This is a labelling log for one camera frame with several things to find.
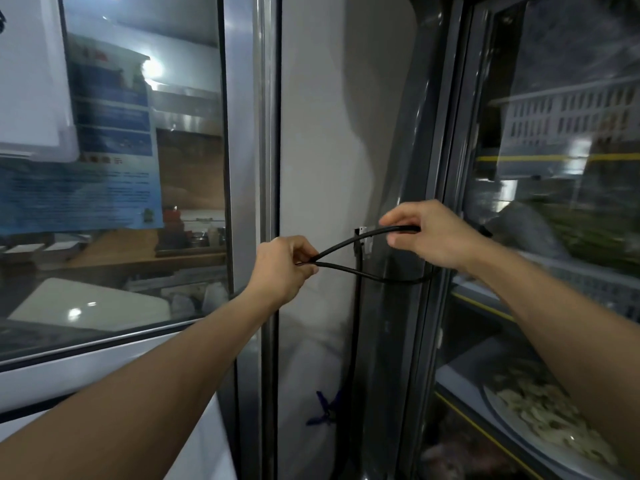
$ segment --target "white plastic basket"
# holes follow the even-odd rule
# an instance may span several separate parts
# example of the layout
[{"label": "white plastic basket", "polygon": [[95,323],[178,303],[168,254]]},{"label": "white plastic basket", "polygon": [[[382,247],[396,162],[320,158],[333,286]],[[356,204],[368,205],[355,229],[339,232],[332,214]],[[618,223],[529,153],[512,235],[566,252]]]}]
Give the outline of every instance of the white plastic basket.
[{"label": "white plastic basket", "polygon": [[579,261],[560,261],[525,252],[521,254],[583,295],[619,315],[634,322],[640,322],[639,279]]},{"label": "white plastic basket", "polygon": [[549,89],[489,104],[500,106],[501,149],[567,144],[577,137],[609,144],[640,140],[640,77]]}]

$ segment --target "blue poster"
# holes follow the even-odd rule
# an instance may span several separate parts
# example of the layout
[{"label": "blue poster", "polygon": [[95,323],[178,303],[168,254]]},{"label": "blue poster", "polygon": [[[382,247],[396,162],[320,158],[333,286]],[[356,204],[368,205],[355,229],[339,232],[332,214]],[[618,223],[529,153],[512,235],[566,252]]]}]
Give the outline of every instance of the blue poster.
[{"label": "blue poster", "polygon": [[0,234],[162,227],[146,56],[74,35],[69,50],[80,157],[0,158]]}]

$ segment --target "glass window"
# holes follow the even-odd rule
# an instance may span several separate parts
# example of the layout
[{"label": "glass window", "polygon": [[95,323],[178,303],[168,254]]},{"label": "glass window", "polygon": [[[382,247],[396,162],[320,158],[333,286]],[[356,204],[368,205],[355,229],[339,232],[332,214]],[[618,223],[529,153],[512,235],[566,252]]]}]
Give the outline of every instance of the glass window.
[{"label": "glass window", "polygon": [[[637,0],[524,0],[490,14],[482,70],[465,69],[483,74],[465,218],[637,321]],[[499,298],[460,274],[449,290],[437,395],[466,408],[534,476],[624,477]]]},{"label": "glass window", "polygon": [[228,300],[217,1],[61,3],[79,154],[0,157],[0,362]]}]

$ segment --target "white cutting board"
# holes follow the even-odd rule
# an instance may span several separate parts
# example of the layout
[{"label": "white cutting board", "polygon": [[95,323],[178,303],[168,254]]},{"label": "white cutting board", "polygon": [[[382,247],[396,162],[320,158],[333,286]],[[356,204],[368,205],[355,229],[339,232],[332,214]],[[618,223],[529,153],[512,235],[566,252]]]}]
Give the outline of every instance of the white cutting board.
[{"label": "white cutting board", "polygon": [[121,331],[171,320],[171,312],[162,298],[49,278],[9,320]]}]

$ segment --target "person's right hand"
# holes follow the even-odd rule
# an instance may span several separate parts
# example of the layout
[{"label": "person's right hand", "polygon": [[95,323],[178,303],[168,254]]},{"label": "person's right hand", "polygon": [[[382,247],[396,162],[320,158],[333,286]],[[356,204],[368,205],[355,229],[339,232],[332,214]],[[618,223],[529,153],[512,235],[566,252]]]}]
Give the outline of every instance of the person's right hand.
[{"label": "person's right hand", "polygon": [[380,225],[417,225],[416,234],[388,234],[395,249],[413,251],[435,266],[468,272],[470,261],[492,241],[476,232],[437,200],[405,202],[380,219]]}]

